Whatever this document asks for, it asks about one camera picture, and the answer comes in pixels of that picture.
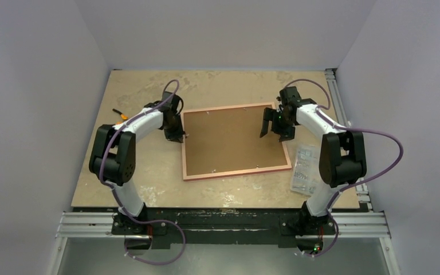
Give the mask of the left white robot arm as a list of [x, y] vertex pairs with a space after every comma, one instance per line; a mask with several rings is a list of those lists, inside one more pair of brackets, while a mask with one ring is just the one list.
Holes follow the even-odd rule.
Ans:
[[146, 104], [135, 116], [119, 124], [103, 124], [96, 131], [89, 170], [111, 189], [119, 212], [127, 217], [125, 226], [133, 234], [145, 232], [148, 226], [147, 217], [141, 215], [146, 204], [133, 182], [136, 143], [157, 129], [169, 142], [183, 143], [183, 105], [174, 92], [163, 92], [160, 101]]

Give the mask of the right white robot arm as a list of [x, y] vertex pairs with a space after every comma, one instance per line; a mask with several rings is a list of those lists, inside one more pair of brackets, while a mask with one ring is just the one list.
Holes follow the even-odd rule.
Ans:
[[260, 137], [269, 131], [279, 142], [293, 140], [295, 127], [301, 125], [321, 140], [319, 174], [323, 184], [304, 203], [299, 217], [300, 229], [312, 233], [321, 226], [342, 189], [366, 175], [364, 136], [346, 129], [330, 117], [312, 99], [302, 99], [296, 87], [280, 90], [277, 109], [265, 108]]

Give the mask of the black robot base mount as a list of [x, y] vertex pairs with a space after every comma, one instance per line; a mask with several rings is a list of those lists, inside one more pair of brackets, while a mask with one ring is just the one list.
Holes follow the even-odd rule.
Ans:
[[153, 249], [174, 243], [276, 245], [320, 251], [336, 233], [332, 218], [310, 218], [302, 209], [218, 209], [146, 207], [134, 222], [113, 215], [112, 235], [145, 238]]

